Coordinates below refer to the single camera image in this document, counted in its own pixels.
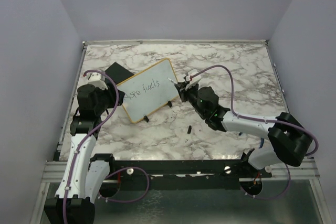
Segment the black marker cap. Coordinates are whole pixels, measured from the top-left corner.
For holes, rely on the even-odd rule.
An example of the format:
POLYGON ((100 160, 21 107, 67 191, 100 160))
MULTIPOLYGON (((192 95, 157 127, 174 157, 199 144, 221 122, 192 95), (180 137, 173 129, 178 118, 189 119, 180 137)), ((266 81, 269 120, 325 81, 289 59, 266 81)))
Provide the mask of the black marker cap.
POLYGON ((190 134, 190 133, 191 133, 191 130, 192 130, 192 126, 189 125, 189 126, 188 126, 188 129, 187 129, 187 134, 190 134))

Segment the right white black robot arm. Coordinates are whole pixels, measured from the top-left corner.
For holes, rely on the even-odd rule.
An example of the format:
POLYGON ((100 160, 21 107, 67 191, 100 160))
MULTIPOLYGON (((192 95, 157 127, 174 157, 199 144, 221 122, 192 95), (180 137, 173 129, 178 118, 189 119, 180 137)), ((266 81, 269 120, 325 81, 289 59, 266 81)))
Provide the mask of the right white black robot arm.
POLYGON ((293 167, 301 165, 313 137, 289 113, 279 116, 252 117, 234 113, 219 104, 219 97, 211 87, 178 82, 175 85, 182 102, 189 102, 202 120, 215 131, 239 132, 269 140, 270 147, 249 151, 241 171, 254 177, 266 166, 284 163, 293 167))

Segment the yellow framed whiteboard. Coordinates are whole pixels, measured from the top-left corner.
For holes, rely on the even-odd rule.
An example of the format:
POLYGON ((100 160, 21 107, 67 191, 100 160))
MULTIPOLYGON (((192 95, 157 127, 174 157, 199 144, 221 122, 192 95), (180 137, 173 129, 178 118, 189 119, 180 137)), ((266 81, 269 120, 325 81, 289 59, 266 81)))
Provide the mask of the yellow framed whiteboard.
POLYGON ((123 108, 132 123, 138 123, 178 96, 170 78, 177 77, 170 59, 164 58, 117 85, 125 93, 123 108))

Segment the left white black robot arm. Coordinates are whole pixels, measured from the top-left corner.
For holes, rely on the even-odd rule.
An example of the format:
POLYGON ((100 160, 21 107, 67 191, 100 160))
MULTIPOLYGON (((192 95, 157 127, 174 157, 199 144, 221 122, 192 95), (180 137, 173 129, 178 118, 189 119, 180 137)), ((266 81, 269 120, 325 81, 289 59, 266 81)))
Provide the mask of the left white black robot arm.
POLYGON ((96 154, 99 131, 106 122, 101 116, 115 111, 124 93, 113 80, 89 81, 77 89, 77 112, 70 125, 70 152, 61 183, 54 198, 47 199, 45 214, 50 223, 93 223, 95 199, 104 179, 115 175, 111 154, 96 154))

